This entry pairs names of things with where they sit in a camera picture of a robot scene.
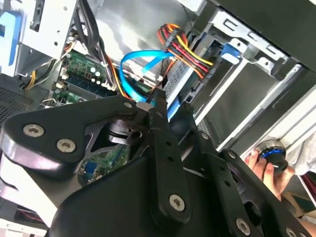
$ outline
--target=hand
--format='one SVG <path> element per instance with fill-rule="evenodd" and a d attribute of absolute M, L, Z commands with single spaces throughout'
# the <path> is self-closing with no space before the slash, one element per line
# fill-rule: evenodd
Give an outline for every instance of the hand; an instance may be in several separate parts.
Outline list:
<path fill-rule="evenodd" d="M 294 175 L 294 169 L 288 167 L 284 172 L 274 176 L 274 167 L 267 160 L 262 158 L 258 160 L 258 151 L 253 151 L 245 159 L 245 163 L 258 176 L 268 189 L 281 201 L 281 193 L 284 191 L 288 182 Z"/>

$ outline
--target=silver screw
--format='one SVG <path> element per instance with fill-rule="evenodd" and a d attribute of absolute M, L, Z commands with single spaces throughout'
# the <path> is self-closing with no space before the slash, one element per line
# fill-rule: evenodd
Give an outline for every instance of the silver screw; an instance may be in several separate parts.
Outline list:
<path fill-rule="evenodd" d="M 169 203 L 177 211 L 184 211 L 184 208 L 186 206 L 183 199 L 176 194 L 172 194 L 169 197 Z"/>
<path fill-rule="evenodd" d="M 238 229 L 241 232 L 243 232 L 246 236 L 250 235 L 250 227 L 244 220 L 242 220 L 241 218 L 237 218 L 236 224 L 237 224 Z"/>
<path fill-rule="evenodd" d="M 286 228 L 285 230 L 289 237 L 296 237 L 296 234 L 290 228 Z"/>
<path fill-rule="evenodd" d="M 30 137 L 41 137 L 44 134 L 44 128 L 37 124 L 28 124 L 24 126 L 23 132 Z"/>
<path fill-rule="evenodd" d="M 132 107 L 133 107 L 131 104 L 129 104 L 129 103 L 127 103 L 127 102 L 125 102 L 124 105 L 125 105 L 126 107 L 128 107 L 128 108 L 132 108 Z"/>
<path fill-rule="evenodd" d="M 157 111 L 156 114 L 159 115 L 160 117 L 163 117 L 162 113 L 160 113 L 159 111 Z"/>
<path fill-rule="evenodd" d="M 230 156 L 231 158 L 233 158 L 233 159 L 236 158 L 236 155 L 235 155 L 233 152 L 229 151 L 228 154 L 229 154 L 229 156 Z"/>
<path fill-rule="evenodd" d="M 206 133 L 202 133 L 202 137 L 206 140 L 208 139 L 208 135 Z"/>
<path fill-rule="evenodd" d="M 69 139 L 60 139 L 57 142 L 57 148 L 61 152 L 71 153 L 76 149 L 76 145 L 72 140 Z"/>

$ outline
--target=screw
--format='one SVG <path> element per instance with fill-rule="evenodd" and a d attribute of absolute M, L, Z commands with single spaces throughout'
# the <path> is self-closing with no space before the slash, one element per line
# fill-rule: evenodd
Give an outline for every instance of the screw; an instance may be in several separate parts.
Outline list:
<path fill-rule="evenodd" d="M 233 158 L 233 159 L 236 158 L 236 155 L 235 155 L 233 152 L 229 151 L 228 154 L 229 154 L 229 156 L 230 156 L 231 158 Z"/>
<path fill-rule="evenodd" d="M 184 211 L 185 203 L 179 195 L 172 194 L 169 197 L 169 203 L 175 210 Z"/>
<path fill-rule="evenodd" d="M 290 228 L 286 228 L 285 230 L 289 237 L 296 237 L 296 234 Z"/>
<path fill-rule="evenodd" d="M 206 133 L 202 133 L 202 137 L 206 140 L 208 139 L 208 135 Z"/>
<path fill-rule="evenodd" d="M 162 113 L 160 113 L 159 111 L 157 111 L 156 114 L 159 115 L 160 117 L 163 117 Z"/>
<path fill-rule="evenodd" d="M 126 107 L 128 107 L 128 108 L 132 108 L 132 107 L 133 107 L 131 104 L 129 104 L 129 103 L 127 103 L 127 102 L 125 102 L 124 105 L 125 105 Z"/>
<path fill-rule="evenodd" d="M 37 124 L 28 124 L 24 126 L 23 132 L 30 137 L 41 137 L 44 134 L 44 128 Z"/>
<path fill-rule="evenodd" d="M 57 142 L 57 148 L 61 152 L 71 153 L 76 149 L 76 145 L 72 140 L 69 139 L 60 139 Z"/>
<path fill-rule="evenodd" d="M 244 220 L 237 218 L 236 224 L 237 224 L 238 229 L 241 232 L 243 232 L 246 236 L 250 235 L 250 227 L 248 226 L 248 224 Z"/>

